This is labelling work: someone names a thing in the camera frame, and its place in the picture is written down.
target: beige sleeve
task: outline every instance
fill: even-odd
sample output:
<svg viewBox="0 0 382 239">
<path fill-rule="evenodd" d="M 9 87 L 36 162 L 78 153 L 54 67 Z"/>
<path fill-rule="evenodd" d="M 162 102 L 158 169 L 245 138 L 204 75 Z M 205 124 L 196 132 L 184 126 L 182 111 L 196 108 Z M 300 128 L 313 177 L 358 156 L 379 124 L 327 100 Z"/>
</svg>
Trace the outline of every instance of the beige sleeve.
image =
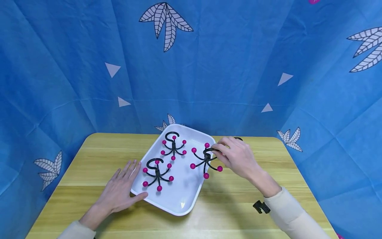
<svg viewBox="0 0 382 239">
<path fill-rule="evenodd" d="M 78 221 L 74 221 L 57 239 L 94 239 L 95 236 L 95 231 L 83 226 Z"/>
<path fill-rule="evenodd" d="M 291 239 L 330 239 L 284 187 L 277 195 L 265 198 L 264 202 L 270 208 L 273 221 Z"/>
</svg>

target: leaf pattern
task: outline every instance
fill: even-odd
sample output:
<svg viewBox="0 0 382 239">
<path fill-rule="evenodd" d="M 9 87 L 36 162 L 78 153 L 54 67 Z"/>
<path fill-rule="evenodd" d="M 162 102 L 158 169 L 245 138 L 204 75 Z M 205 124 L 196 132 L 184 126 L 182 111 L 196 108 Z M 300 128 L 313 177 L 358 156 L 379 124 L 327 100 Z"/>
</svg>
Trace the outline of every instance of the leaf pattern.
<svg viewBox="0 0 382 239">
<path fill-rule="evenodd" d="M 175 118 L 174 118 L 172 115 L 167 114 L 167 119 L 168 119 L 168 125 L 176 124 L 176 122 L 175 122 Z M 167 125 L 167 123 L 166 123 L 165 121 L 163 121 L 162 127 L 160 127 L 160 126 L 155 126 L 155 128 L 156 128 L 157 130 L 163 132 L 163 131 L 165 130 L 165 128 L 166 128 L 168 125 Z"/>
<path fill-rule="evenodd" d="M 166 34 L 164 52 L 167 52 L 174 44 L 176 37 L 176 28 L 192 32 L 192 27 L 177 13 L 168 3 L 157 3 L 147 9 L 141 18 L 140 22 L 154 22 L 155 36 L 159 38 L 160 31 L 166 20 Z"/>
<path fill-rule="evenodd" d="M 297 127 L 296 131 L 293 133 L 292 137 L 289 138 L 290 136 L 290 129 L 287 130 L 285 133 L 282 131 L 278 130 L 277 131 L 278 135 L 280 136 L 281 140 L 284 142 L 286 146 L 289 146 L 297 151 L 302 152 L 302 149 L 300 146 L 297 144 L 297 141 L 300 139 L 301 135 L 301 130 L 300 127 Z"/>
<path fill-rule="evenodd" d="M 290 130 L 286 131 L 283 136 L 283 141 L 287 143 L 289 141 Z"/>
<path fill-rule="evenodd" d="M 154 28 L 157 39 L 159 37 L 159 33 L 162 30 L 163 23 L 165 22 L 165 3 L 160 4 L 155 10 L 154 15 Z"/>
<path fill-rule="evenodd" d="M 155 11 L 162 3 L 157 3 L 154 6 L 149 7 L 139 19 L 140 22 L 148 22 L 154 20 Z"/>
<path fill-rule="evenodd" d="M 174 117 L 172 117 L 172 115 L 167 114 L 167 118 L 168 118 L 168 123 L 169 123 L 170 125 L 172 125 L 172 124 L 176 124 L 175 119 L 174 119 Z"/>
<path fill-rule="evenodd" d="M 292 137 L 288 140 L 288 143 L 296 143 L 297 140 L 300 138 L 300 135 L 301 135 L 300 127 L 297 127 Z"/>
<path fill-rule="evenodd" d="M 47 159 L 36 159 L 34 163 L 41 167 L 42 169 L 47 170 L 48 172 L 40 172 L 39 176 L 43 179 L 42 189 L 43 191 L 53 180 L 55 180 L 61 171 L 62 165 L 62 151 L 58 153 L 54 162 Z"/>
<path fill-rule="evenodd" d="M 300 146 L 298 146 L 298 144 L 296 144 L 296 143 L 286 143 L 286 145 L 289 146 L 289 147 L 291 147 L 291 148 L 293 148 L 293 149 L 295 149 L 295 150 L 297 150 L 297 151 L 300 151 L 300 152 L 303 151 L 303 150 L 300 148 Z"/>
<path fill-rule="evenodd" d="M 369 69 L 370 67 L 376 65 L 382 60 L 382 27 L 371 28 L 365 31 L 361 31 L 348 37 L 347 39 L 352 41 L 363 41 L 363 43 L 357 49 L 353 57 L 357 57 L 360 54 L 366 52 L 367 50 L 378 46 L 365 59 L 363 59 L 358 65 L 356 65 L 352 70 L 350 70 L 351 73 L 361 72 L 363 70 Z"/>
<path fill-rule="evenodd" d="M 167 9 L 177 28 L 182 31 L 194 31 L 192 27 L 169 4 L 167 4 Z"/>
<path fill-rule="evenodd" d="M 170 16 L 168 8 L 166 9 L 166 36 L 164 52 L 168 51 L 175 42 L 176 26 L 173 18 Z"/>
</svg>

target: right hand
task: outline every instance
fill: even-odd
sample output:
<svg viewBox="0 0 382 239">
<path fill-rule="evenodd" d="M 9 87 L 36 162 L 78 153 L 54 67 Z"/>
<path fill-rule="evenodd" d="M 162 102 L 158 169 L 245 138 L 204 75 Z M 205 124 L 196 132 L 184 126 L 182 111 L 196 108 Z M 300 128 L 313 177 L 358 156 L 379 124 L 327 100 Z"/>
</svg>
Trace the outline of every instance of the right hand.
<svg viewBox="0 0 382 239">
<path fill-rule="evenodd" d="M 212 152 L 226 167 L 240 177 L 249 180 L 262 171 L 255 160 L 251 147 L 241 140 L 224 137 L 211 147 L 220 151 Z"/>
</svg>

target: blue backdrop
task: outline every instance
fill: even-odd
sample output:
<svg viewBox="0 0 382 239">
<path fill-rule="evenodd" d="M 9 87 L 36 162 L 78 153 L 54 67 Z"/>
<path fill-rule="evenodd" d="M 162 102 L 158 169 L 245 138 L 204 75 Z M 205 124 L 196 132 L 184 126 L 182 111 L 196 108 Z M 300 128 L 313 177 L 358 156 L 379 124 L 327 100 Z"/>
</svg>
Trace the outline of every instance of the blue backdrop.
<svg viewBox="0 0 382 239">
<path fill-rule="evenodd" d="M 382 237 L 381 1 L 2 0 L 0 26 L 0 238 L 88 135 L 175 120 L 282 139 L 339 234 Z"/>
</svg>

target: finger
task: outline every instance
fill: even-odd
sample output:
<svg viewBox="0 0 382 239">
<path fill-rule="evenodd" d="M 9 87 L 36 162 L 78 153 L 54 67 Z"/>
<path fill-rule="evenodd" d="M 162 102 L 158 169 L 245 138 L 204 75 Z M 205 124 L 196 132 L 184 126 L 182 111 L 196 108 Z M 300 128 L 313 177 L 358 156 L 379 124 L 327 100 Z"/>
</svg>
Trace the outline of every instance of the finger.
<svg viewBox="0 0 382 239">
<path fill-rule="evenodd" d="M 126 174 L 125 174 L 125 178 L 129 178 L 131 173 L 134 171 L 135 169 L 135 166 L 137 164 L 137 160 L 134 160 L 133 163 L 130 165 L 129 169 L 127 170 Z"/>
<path fill-rule="evenodd" d="M 122 172 L 118 175 L 118 178 L 123 178 L 123 176 L 126 174 L 126 171 L 129 169 L 131 165 L 131 161 L 128 161 L 126 166 L 123 168 Z"/>
<path fill-rule="evenodd" d="M 217 159 L 219 159 L 222 163 L 224 163 L 224 165 L 225 165 L 226 167 L 228 167 L 228 168 L 231 167 L 231 162 L 230 162 L 229 159 L 228 159 L 226 156 L 224 156 L 221 152 L 219 152 L 219 151 L 212 151 L 212 152 L 215 154 L 215 156 L 217 157 Z"/>
<path fill-rule="evenodd" d="M 142 165 L 141 162 L 137 163 L 137 166 L 135 167 L 135 170 L 133 171 L 131 176 L 128 178 L 129 181 L 134 182 L 135 178 L 137 177 L 137 175 L 138 175 L 138 173 L 139 173 L 139 171 L 141 169 L 141 165 Z"/>
<path fill-rule="evenodd" d="M 136 195 L 135 197 L 131 198 L 133 204 L 139 201 L 142 201 L 143 199 L 147 198 L 149 194 L 147 192 L 140 193 Z"/>
<path fill-rule="evenodd" d="M 233 142 L 230 139 L 228 139 L 227 137 L 221 138 L 217 143 L 228 146 L 230 148 L 234 145 Z"/>
<path fill-rule="evenodd" d="M 224 146 L 224 144 L 221 144 L 221 143 L 216 143 L 216 144 L 212 145 L 211 148 L 214 148 L 216 150 L 220 150 L 220 152 L 222 152 L 225 155 L 228 155 L 230 153 L 229 152 L 230 149 L 227 148 L 226 146 Z"/>
<path fill-rule="evenodd" d="M 117 169 L 117 171 L 114 173 L 114 175 L 112 176 L 112 180 L 113 179 L 116 179 L 118 177 L 118 174 L 120 173 L 121 169 Z"/>
<path fill-rule="evenodd" d="M 233 138 L 232 136 L 228 137 L 228 139 L 233 143 L 233 145 L 239 146 L 239 142 L 237 139 Z"/>
</svg>

